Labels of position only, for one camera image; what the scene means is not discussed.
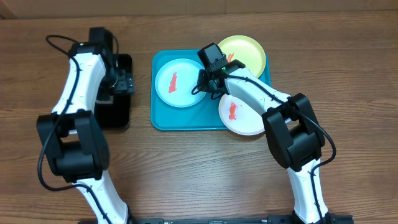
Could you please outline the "light blue plate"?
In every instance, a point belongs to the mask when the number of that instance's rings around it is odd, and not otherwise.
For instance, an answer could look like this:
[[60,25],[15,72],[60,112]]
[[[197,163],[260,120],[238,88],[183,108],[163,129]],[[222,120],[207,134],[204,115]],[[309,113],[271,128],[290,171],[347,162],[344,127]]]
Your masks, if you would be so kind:
[[185,108],[197,104],[206,95],[205,92],[192,94],[197,85],[199,71],[203,66],[198,62],[178,58],[163,65],[155,76],[155,90],[166,104]]

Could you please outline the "white plate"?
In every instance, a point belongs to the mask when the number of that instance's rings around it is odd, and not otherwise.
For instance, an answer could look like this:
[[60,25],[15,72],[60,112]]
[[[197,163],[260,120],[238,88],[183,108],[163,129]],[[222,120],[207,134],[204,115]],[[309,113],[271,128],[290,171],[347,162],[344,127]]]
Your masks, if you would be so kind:
[[236,134],[254,136],[265,132],[261,116],[237,97],[223,95],[218,111],[223,124]]

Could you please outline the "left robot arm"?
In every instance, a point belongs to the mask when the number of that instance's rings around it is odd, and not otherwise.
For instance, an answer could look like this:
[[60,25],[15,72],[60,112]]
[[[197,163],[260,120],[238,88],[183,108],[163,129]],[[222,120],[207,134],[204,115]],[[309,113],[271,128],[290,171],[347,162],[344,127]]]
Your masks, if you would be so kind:
[[51,191],[77,189],[96,223],[135,223],[109,174],[110,150],[104,129],[129,126],[132,58],[112,51],[111,42],[73,43],[62,95],[36,127],[42,143],[37,175]]

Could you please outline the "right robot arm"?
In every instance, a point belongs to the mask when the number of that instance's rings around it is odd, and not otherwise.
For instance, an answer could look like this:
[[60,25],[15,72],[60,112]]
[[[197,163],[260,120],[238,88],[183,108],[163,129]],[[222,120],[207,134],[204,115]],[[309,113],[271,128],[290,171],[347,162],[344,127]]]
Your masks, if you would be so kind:
[[326,223],[329,212],[323,201],[319,168],[324,165],[321,149],[330,137],[320,127],[308,98],[271,88],[237,60],[215,70],[200,70],[192,92],[199,91],[231,95],[261,115],[268,148],[289,174],[295,221]]

